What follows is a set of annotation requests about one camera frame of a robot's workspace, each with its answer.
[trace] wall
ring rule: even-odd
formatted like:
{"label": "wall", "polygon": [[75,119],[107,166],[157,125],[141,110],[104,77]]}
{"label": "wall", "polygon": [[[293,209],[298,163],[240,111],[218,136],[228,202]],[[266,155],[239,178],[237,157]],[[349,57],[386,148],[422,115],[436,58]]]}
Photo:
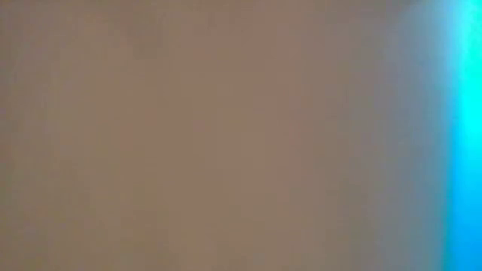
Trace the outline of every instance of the wall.
{"label": "wall", "polygon": [[3,4],[0,268],[437,270],[444,97],[356,3]]}

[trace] beige wall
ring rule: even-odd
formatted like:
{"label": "beige wall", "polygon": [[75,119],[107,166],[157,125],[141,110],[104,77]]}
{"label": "beige wall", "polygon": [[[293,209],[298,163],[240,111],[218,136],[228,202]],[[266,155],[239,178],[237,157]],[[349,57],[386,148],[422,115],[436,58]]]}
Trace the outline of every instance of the beige wall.
{"label": "beige wall", "polygon": [[2,5],[0,269],[439,270],[444,97],[359,2]]}

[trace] blurry surface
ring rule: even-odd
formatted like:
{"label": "blurry surface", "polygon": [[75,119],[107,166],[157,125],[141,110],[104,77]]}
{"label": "blurry surface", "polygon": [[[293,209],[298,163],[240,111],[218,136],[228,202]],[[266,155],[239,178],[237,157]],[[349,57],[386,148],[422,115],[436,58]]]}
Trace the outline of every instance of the blurry surface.
{"label": "blurry surface", "polygon": [[3,4],[0,269],[439,270],[433,9],[356,3]]}

